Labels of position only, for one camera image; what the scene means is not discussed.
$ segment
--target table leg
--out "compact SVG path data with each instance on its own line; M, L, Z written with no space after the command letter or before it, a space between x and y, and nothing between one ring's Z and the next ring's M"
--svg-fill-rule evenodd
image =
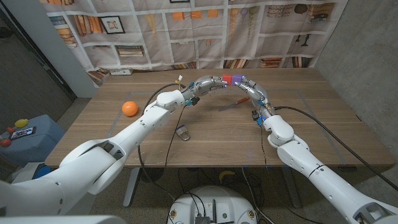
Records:
M290 199L292 200L292 205L295 208L301 207L301 201L299 193L297 193L296 184L293 179L292 170L290 167L282 167L282 173L284 175L287 190L289 191Z
M138 177L141 168L131 169L129 183L127 184L126 194L124 195L123 206L129 207L132 202L132 197L134 196L134 190L138 184Z

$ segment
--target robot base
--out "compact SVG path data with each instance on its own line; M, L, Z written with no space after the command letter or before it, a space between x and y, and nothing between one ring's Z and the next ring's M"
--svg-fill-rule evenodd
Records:
M167 223L257 223L257 215L250 202L231 189L209 185L197 187L189 192L192 197L189 193L186 193L174 202L170 209ZM203 217L203 205L195 195L203 201L206 217Z

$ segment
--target blue joint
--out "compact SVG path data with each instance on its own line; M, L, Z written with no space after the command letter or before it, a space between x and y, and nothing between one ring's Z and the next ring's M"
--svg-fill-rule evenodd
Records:
M261 118L257 119L257 124L258 124L259 126L261 126L261 123L262 123Z

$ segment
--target purple block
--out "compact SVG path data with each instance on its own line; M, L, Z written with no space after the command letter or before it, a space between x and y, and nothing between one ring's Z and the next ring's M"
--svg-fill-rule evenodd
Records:
M234 74L232 76L231 85L235 85L235 82L242 82L242 76L243 75Z

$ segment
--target red ball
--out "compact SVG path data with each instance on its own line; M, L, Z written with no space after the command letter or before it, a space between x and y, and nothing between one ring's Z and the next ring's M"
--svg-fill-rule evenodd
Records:
M14 131L15 131L14 128L10 128L10 127L7 128L7 132L10 134L14 133Z
M9 145L11 145L11 140L10 139L3 139L3 140L0 141L0 146L7 147Z

